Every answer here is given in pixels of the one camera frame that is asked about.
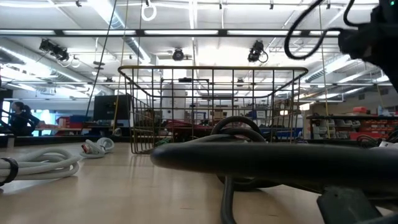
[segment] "wire basket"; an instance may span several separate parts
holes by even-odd
[[[125,81],[119,94],[131,96],[133,154],[210,135],[229,116],[250,118],[270,142],[291,142],[302,132],[300,78],[306,68],[122,66],[118,71]]]

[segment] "hanging ring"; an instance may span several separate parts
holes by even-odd
[[[153,13],[152,13],[152,15],[151,15],[150,17],[145,16],[145,9],[148,9],[148,8],[152,8],[152,10],[153,10]],[[156,6],[155,6],[155,5],[150,4],[149,6],[144,6],[144,7],[142,7],[142,10],[141,10],[141,17],[142,17],[143,20],[145,20],[145,21],[151,21],[151,20],[155,19],[156,14],[157,14],[157,9],[156,9]]]

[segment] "power cord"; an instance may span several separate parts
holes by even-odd
[[[321,44],[322,44],[322,42],[323,42],[323,39],[325,38],[326,34],[327,34],[329,31],[340,31],[340,32],[341,32],[341,31],[344,30],[343,28],[339,28],[339,27],[331,27],[331,28],[329,28],[329,29],[324,30],[324,31],[322,32],[321,37],[319,38],[318,43],[317,43],[317,44],[314,46],[314,48],[313,48],[308,54],[306,54],[306,55],[296,56],[296,55],[293,55],[293,53],[290,51],[289,44],[290,44],[290,39],[292,38],[292,34],[293,34],[294,30],[299,26],[299,24],[304,20],[304,18],[305,18],[306,16],[308,16],[308,15],[310,14],[310,12],[313,11],[317,6],[319,6],[323,1],[324,1],[324,0],[316,0],[308,9],[306,9],[306,10],[297,18],[297,20],[296,20],[296,21],[293,23],[293,25],[290,27],[290,29],[289,29],[289,31],[288,31],[288,33],[287,33],[286,39],[285,39],[285,43],[284,43],[285,53],[286,53],[286,56],[288,56],[288,58],[291,58],[291,59],[294,59],[294,60],[305,60],[305,59],[311,57],[311,56],[320,48],[320,46],[321,46]],[[344,23],[345,23],[347,26],[350,26],[350,27],[360,27],[360,26],[363,25],[363,24],[355,24],[355,23],[352,23],[352,22],[350,22],[350,21],[348,20],[348,13],[349,13],[349,11],[351,10],[351,7],[353,6],[354,2],[355,2],[355,0],[350,0],[350,1],[349,1],[348,5],[347,5],[347,8],[346,8],[346,10],[345,10],[345,12],[344,12],[344,14],[343,14],[343,20],[344,20]]]
[[[109,138],[100,138],[96,143],[87,139],[81,148],[83,148],[83,152],[80,155],[84,158],[102,158],[105,154],[113,152],[114,142]]]
[[[69,177],[79,170],[78,156],[49,147],[15,159],[1,158],[0,186],[13,180],[48,180]]]
[[[371,136],[362,134],[356,138],[356,142],[358,143],[359,147],[362,148],[371,148],[371,147],[378,147],[383,142],[382,139],[374,139]],[[398,130],[395,130],[389,134],[385,142],[389,143],[398,143]]]

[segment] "person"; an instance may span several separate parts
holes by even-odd
[[[14,102],[11,105],[11,109],[14,111],[10,117],[11,131],[18,136],[30,136],[34,128],[40,123],[40,120],[32,115],[30,107],[25,105],[23,102]],[[28,127],[28,120],[33,123]]]

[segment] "duct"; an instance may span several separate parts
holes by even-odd
[[[5,38],[0,38],[0,46],[7,48],[8,50],[15,52],[17,54],[21,54],[27,58],[35,60],[35,61],[40,59],[40,62],[38,62],[39,64],[45,65],[49,69],[56,70],[58,72],[58,74],[63,75],[64,77],[67,77],[67,78],[73,80],[74,82],[92,82],[91,79],[89,79],[83,75],[80,75],[68,68],[63,68],[58,63],[51,61],[45,57],[42,57],[41,55],[39,55],[29,49],[22,48],[20,45],[16,44],[15,42],[13,42],[11,40],[8,40]],[[114,91],[108,87],[96,86],[96,88],[105,92],[107,95],[114,94]]]
[[[310,83],[317,78],[320,78],[324,75],[328,75],[331,72],[334,72],[344,66],[347,66],[351,63],[355,62],[355,60],[351,60],[349,55],[338,55],[336,57],[330,58],[325,62],[325,69],[323,69],[323,65],[320,65],[316,69],[313,69],[308,73],[308,75],[302,78],[306,83]]]
[[[113,5],[114,0],[88,0],[91,3],[93,9],[105,20],[106,23],[111,24],[111,29],[125,29],[126,25],[121,20],[118,12],[115,10],[113,17]],[[148,54],[133,37],[122,37],[123,41],[130,47],[130,49],[137,55],[139,61],[144,64],[157,65],[159,59],[154,54]]]

